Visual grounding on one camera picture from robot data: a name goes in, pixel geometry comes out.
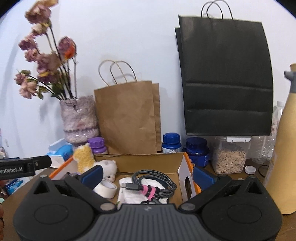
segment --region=gold thermos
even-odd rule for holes
[[[290,93],[279,122],[276,143],[264,186],[282,214],[296,211],[296,64],[285,77],[291,81]]]

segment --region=ribbed gray surface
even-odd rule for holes
[[[122,205],[119,212],[101,215],[77,241],[218,241],[194,215],[173,205]]]

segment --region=brown table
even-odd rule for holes
[[[246,161],[246,165],[252,165],[256,168],[258,168],[260,165],[252,162],[251,160]],[[213,168],[208,165],[206,168],[208,171],[213,172]],[[45,171],[41,173],[49,175],[53,172],[53,168],[48,168]],[[263,175],[266,174],[267,168],[262,167],[260,169],[261,173]],[[258,171],[255,174],[260,181],[263,182],[264,178],[259,175]],[[248,175],[245,172],[239,173],[239,174],[231,174],[230,175],[232,179],[238,179],[243,178],[245,179]],[[4,208],[4,221],[5,221],[5,228],[4,228],[4,241],[19,241],[19,237],[15,232],[15,229],[12,224],[13,215],[15,213],[15,210],[21,203],[24,196],[27,194],[27,192],[31,189],[34,182],[37,180],[37,178],[32,179],[27,184],[25,184],[23,187],[21,187],[16,193],[12,194],[10,197],[8,197],[3,203]],[[296,213],[293,213],[291,215],[284,215],[283,216],[283,225],[282,228],[278,234],[278,237],[276,238],[276,241],[294,241],[296,240]]]

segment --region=blue gripper pad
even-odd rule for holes
[[[78,177],[78,180],[93,190],[103,180],[103,168],[96,165]]]
[[[218,177],[202,167],[195,166],[192,172],[193,181],[203,191],[218,181]]]

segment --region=cable connector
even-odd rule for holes
[[[121,184],[121,187],[125,188],[127,190],[143,191],[143,186],[140,186],[140,185],[134,184],[134,183],[123,183],[123,184]]]

